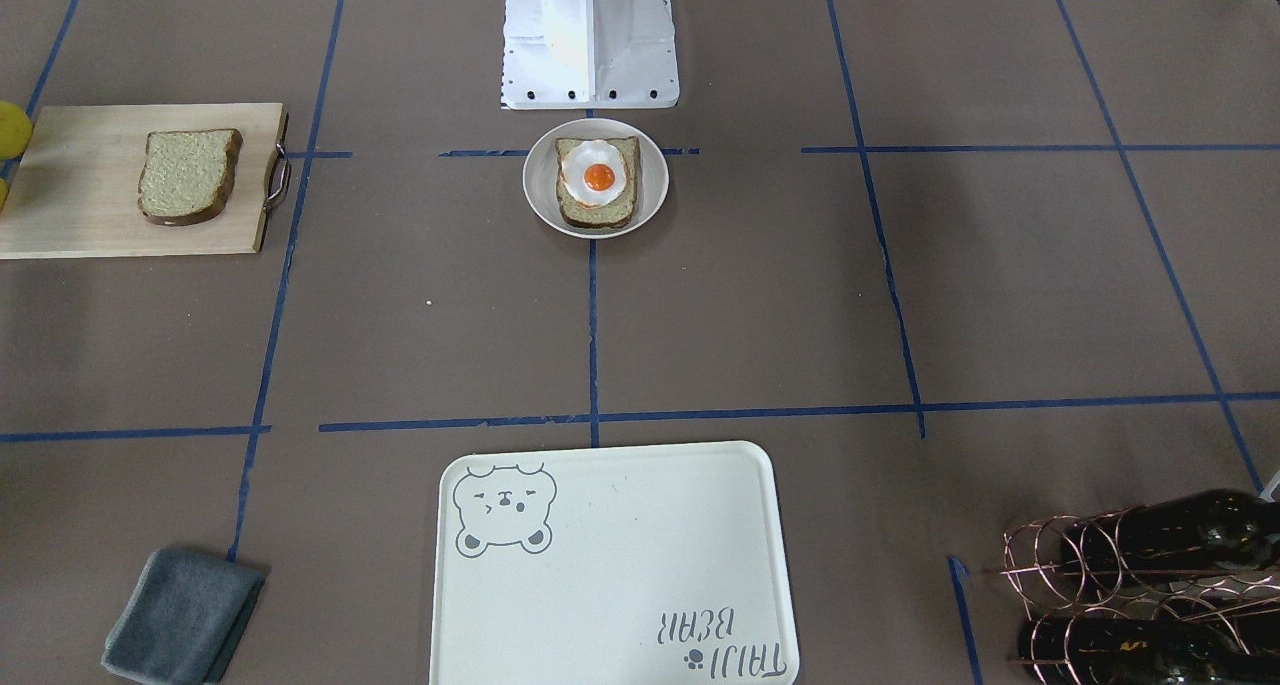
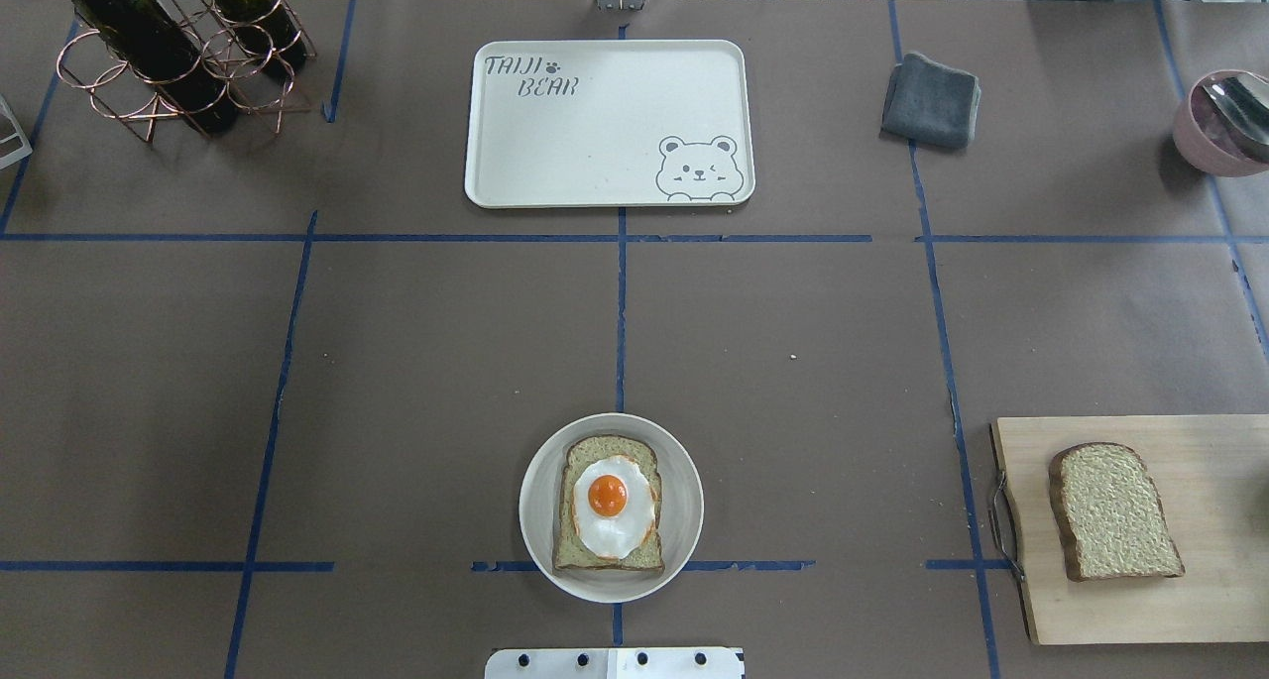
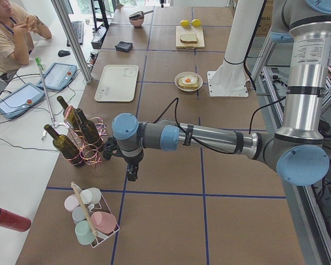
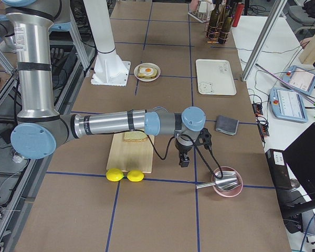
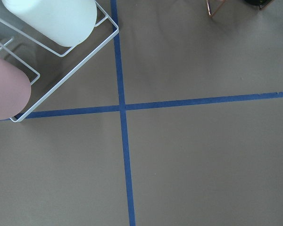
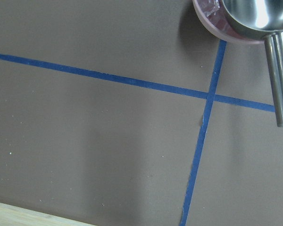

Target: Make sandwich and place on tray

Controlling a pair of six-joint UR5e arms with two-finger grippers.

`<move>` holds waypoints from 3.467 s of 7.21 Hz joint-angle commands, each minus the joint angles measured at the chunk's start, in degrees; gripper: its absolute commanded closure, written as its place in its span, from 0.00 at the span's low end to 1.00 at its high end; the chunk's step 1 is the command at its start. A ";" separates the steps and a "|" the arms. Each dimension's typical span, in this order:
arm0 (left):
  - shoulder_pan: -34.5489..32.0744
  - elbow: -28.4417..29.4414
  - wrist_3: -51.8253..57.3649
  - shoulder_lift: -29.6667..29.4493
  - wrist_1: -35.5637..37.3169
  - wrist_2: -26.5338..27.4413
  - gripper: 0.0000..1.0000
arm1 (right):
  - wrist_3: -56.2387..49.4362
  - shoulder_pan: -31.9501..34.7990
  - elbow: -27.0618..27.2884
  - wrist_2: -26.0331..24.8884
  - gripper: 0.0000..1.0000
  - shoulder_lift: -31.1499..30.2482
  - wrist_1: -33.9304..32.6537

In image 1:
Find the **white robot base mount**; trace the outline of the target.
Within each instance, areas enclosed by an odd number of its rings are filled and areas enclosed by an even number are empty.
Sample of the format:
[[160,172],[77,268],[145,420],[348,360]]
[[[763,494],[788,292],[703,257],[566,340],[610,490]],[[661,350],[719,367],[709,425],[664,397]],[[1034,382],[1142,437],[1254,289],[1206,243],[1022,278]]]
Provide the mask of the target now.
[[672,0],[504,0],[502,52],[508,110],[680,101]]

